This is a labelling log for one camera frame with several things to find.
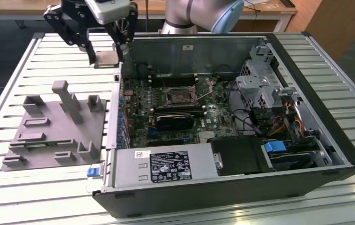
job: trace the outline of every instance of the green circuit board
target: green circuit board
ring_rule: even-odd
[[[226,104],[224,103],[226,96],[224,83],[213,81],[212,76],[202,75],[198,76],[198,81],[193,87],[193,93],[197,98],[194,104],[205,106],[205,115],[202,117],[194,117],[194,123],[190,129],[158,132],[148,122],[150,118],[149,109],[156,105],[162,106],[168,103],[165,88],[153,88],[145,81],[134,79],[125,80],[124,93],[130,148],[142,148],[148,146],[149,142],[176,139],[184,139],[184,144],[198,143],[197,133],[201,131],[214,131],[214,136],[237,135],[236,124],[230,118]]]

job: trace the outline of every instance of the blue latch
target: blue latch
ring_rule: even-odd
[[[264,144],[266,152],[280,152],[287,151],[285,145],[283,141],[272,141]]]
[[[90,167],[88,169],[88,177],[98,177],[100,176],[100,168],[98,167]]]

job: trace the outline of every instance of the computer component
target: computer component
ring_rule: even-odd
[[[130,47],[118,105],[137,113],[109,111],[130,135],[106,149],[92,193],[113,217],[300,196],[355,174],[355,147],[272,34],[154,35]]]

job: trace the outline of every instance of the wooden desk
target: wooden desk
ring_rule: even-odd
[[[0,0],[0,20],[42,20],[42,13],[48,5],[57,5],[60,0]],[[138,19],[145,18],[145,0],[136,0],[138,4]],[[284,31],[295,8],[285,7],[280,0],[270,0],[265,4],[256,4],[260,10],[254,14],[252,9],[244,8],[240,20],[253,20],[256,16],[254,31]],[[149,19],[164,19],[164,0],[149,0]],[[240,22],[234,31],[246,31],[252,21]]]

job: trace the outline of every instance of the aluminum table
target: aluminum table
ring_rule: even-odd
[[[355,145],[355,84],[312,37],[300,33],[276,36]],[[90,40],[96,51],[112,49],[105,33],[90,34]],[[89,67],[85,53],[68,46],[56,34],[34,35],[0,96],[0,167],[24,114],[24,96],[40,94],[44,101],[54,101],[52,82],[66,80],[77,99],[98,94],[109,100],[112,71]],[[114,219],[86,191],[88,167],[0,171],[0,224],[355,224],[355,176],[295,198]]]

